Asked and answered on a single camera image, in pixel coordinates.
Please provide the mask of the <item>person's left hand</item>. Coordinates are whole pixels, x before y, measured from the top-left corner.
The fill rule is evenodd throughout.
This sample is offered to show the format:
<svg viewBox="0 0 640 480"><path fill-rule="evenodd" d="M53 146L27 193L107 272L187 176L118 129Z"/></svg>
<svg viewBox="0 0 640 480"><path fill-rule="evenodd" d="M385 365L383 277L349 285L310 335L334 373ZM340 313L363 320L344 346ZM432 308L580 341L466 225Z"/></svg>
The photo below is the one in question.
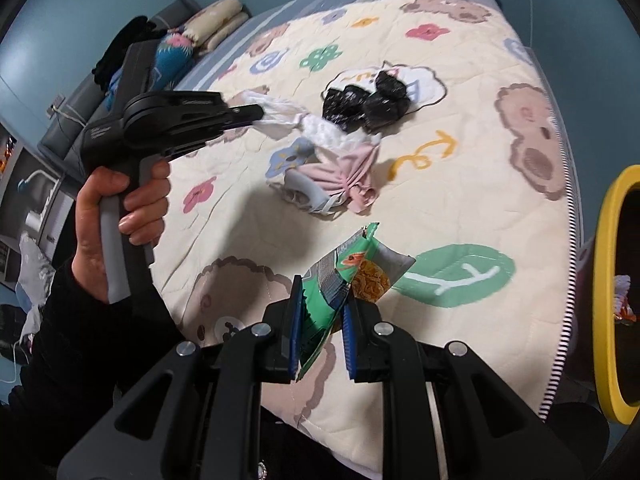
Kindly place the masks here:
<svg viewBox="0 0 640 480"><path fill-rule="evenodd" d="M123 242L144 246L160 240L168 211L169 175L168 162L157 159L149 179L130 190L126 174L99 167L80 189L72 271L77 283L97 300L109 302L113 295Z"/></svg>

